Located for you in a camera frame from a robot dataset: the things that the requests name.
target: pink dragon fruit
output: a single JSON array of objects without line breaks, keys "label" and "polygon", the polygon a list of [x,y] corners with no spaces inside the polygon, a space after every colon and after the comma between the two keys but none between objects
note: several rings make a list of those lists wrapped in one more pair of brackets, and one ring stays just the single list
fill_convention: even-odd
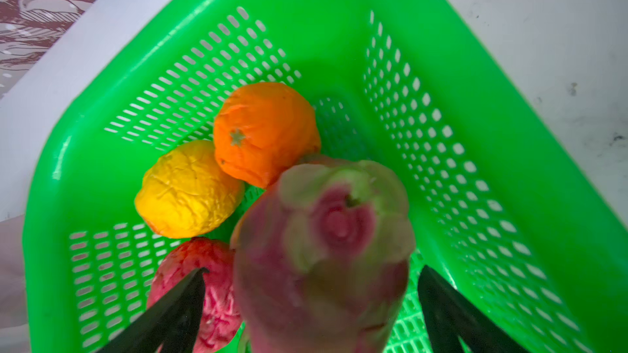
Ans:
[{"label": "pink dragon fruit", "polygon": [[379,353],[416,244],[393,171],[321,157],[284,172],[242,217],[232,246],[254,353]]},{"label": "pink dragon fruit", "polygon": [[205,300],[194,353],[213,353],[225,347],[242,324],[234,305],[234,253],[218,240],[193,238],[172,251],[163,260],[148,295],[150,308],[189,272],[204,267]]}]

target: patterned fabric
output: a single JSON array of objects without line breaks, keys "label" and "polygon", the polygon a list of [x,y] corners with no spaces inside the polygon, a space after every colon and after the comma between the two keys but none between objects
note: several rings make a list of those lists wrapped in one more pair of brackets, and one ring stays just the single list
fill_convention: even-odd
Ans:
[{"label": "patterned fabric", "polygon": [[0,98],[94,0],[0,0]]}]

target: lemon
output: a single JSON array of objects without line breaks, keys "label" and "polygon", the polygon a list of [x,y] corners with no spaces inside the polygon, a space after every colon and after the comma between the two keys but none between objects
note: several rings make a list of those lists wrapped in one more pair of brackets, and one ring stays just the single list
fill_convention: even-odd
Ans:
[{"label": "lemon", "polygon": [[135,208],[153,232],[171,239],[213,231],[236,209],[244,182],[223,172],[214,143],[195,140],[163,155],[144,175]]}]

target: perforated basket wall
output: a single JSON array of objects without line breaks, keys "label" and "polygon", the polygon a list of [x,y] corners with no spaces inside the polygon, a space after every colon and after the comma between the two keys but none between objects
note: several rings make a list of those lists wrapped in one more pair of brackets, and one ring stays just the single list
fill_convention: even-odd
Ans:
[{"label": "perforated basket wall", "polygon": [[143,312],[180,244],[135,213],[143,172],[211,140],[224,100],[261,81],[310,101],[324,153],[381,162],[408,190],[420,253],[387,351],[430,351],[425,263],[531,352],[623,343],[625,231],[444,0],[174,0],[42,154],[25,228],[34,352],[96,351]]}]

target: white table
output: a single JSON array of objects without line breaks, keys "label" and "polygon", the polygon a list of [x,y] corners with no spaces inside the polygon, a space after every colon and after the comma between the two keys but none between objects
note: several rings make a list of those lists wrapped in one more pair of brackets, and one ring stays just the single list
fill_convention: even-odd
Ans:
[{"label": "white table", "polygon": [[[169,1],[98,0],[0,100],[0,221],[69,103]],[[628,221],[628,0],[450,1]]]}]

